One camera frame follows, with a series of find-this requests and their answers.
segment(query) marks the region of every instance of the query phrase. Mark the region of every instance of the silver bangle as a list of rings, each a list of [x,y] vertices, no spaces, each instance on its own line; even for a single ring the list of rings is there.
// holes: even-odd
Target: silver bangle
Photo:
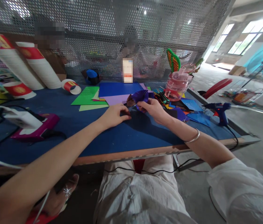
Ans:
[[[197,136],[196,136],[194,139],[192,139],[192,140],[190,140],[190,141],[188,141],[188,142],[184,141],[185,144],[194,142],[194,141],[196,141],[196,140],[200,137],[200,131],[199,131],[198,129],[196,129],[196,130],[198,131]]]

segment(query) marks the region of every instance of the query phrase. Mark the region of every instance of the blue glue gun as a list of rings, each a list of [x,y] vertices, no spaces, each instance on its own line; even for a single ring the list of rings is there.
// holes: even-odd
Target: blue glue gun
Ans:
[[[225,110],[231,109],[231,104],[230,103],[210,103],[210,104],[205,104],[203,107],[208,108],[208,109],[213,109],[215,110],[214,116],[219,117],[219,126],[227,126],[228,125],[228,119],[225,115]]]

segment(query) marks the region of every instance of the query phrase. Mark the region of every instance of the blue table surface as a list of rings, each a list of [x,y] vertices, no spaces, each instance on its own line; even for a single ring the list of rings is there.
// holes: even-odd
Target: blue table surface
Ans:
[[[70,105],[77,96],[71,95],[63,89],[43,89],[35,92],[37,96],[34,98],[6,105],[29,107],[39,114],[57,114],[60,121],[54,130],[62,131],[67,137],[74,135],[98,119],[107,110],[107,108],[101,108],[79,112],[78,105]],[[186,93],[186,98],[194,99],[189,93]],[[97,136],[80,156],[184,144],[167,128],[157,124],[150,115],[138,112],[134,108],[131,109],[131,114],[133,117],[131,120],[125,121]],[[193,121],[189,121],[187,124],[218,140],[233,138],[233,135],[226,128],[217,126],[218,117],[213,117],[211,111],[208,111],[207,114],[211,116],[210,127]],[[1,123],[0,140],[14,131],[15,128],[16,126],[8,121]],[[0,160],[14,165],[30,163],[62,141],[61,137],[52,137],[30,145],[9,138],[0,144]]]

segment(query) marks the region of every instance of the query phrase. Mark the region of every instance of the table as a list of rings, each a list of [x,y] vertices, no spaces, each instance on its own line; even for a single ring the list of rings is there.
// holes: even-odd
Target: table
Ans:
[[[54,130],[64,132],[67,137],[98,119],[107,108],[79,112],[79,106],[70,105],[77,97],[63,89],[39,90],[37,96],[23,101],[16,101],[6,105],[20,105],[29,107],[36,113],[55,113],[60,117]],[[207,103],[191,89],[186,92],[187,98],[197,99],[200,104]],[[211,118],[211,127],[189,121],[188,124],[202,132],[220,140],[224,145],[231,147],[236,141],[233,135],[223,127],[217,126],[218,118]],[[235,131],[239,145],[247,145],[259,141],[258,138],[249,136],[241,127],[230,121],[230,126]],[[13,124],[4,121],[0,124],[0,139],[15,129]],[[26,166],[45,152],[62,142],[60,137],[46,139],[33,145],[7,139],[0,145],[0,160],[9,164]],[[123,161],[134,158],[146,158],[164,154],[177,154],[188,152],[190,149],[177,136],[145,114],[138,113],[136,119],[111,128],[92,141],[75,161],[74,166],[109,161]],[[17,172],[6,167],[0,167],[0,175]]]

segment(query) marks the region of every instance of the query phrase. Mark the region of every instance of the wooden table edge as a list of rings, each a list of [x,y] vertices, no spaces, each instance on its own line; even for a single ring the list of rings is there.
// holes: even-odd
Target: wooden table edge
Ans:
[[[219,140],[223,145],[229,146],[234,145],[236,143],[235,139],[224,139]],[[245,140],[243,138],[238,138],[238,142],[242,143]],[[130,160],[130,159],[140,159],[143,157],[152,157],[157,155],[164,154],[175,154],[175,153],[183,153],[190,152],[191,150],[188,148],[186,144],[176,145],[176,146],[166,146],[159,148],[150,148],[150,149],[140,149],[134,151],[127,152],[116,152],[116,153],[108,153],[94,156],[84,156],[79,157],[73,163],[73,166],[87,165],[93,163],[101,163],[101,162],[115,162],[119,160]],[[28,164],[21,164],[17,166],[26,167]],[[13,169],[9,167],[0,166],[0,175],[8,175],[19,172],[18,169]]]

